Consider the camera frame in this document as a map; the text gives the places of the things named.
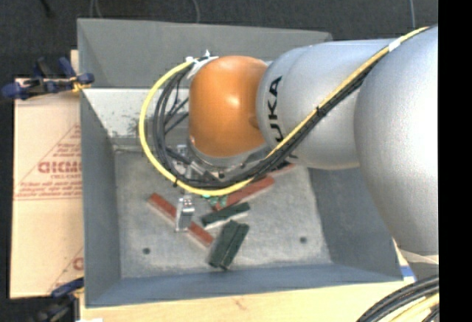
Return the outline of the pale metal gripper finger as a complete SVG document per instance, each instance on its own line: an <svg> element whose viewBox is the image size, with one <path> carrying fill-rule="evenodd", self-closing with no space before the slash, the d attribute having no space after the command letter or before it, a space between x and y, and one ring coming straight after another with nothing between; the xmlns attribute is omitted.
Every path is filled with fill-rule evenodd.
<svg viewBox="0 0 472 322"><path fill-rule="evenodd" d="M183 229L189 229L192 223L192 216L195 213L193 196L184 196L183 199Z"/></svg>
<svg viewBox="0 0 472 322"><path fill-rule="evenodd" d="M184 204L185 204L184 198L180 197L176 205L176 223L175 223L176 232L185 230Z"/></svg>

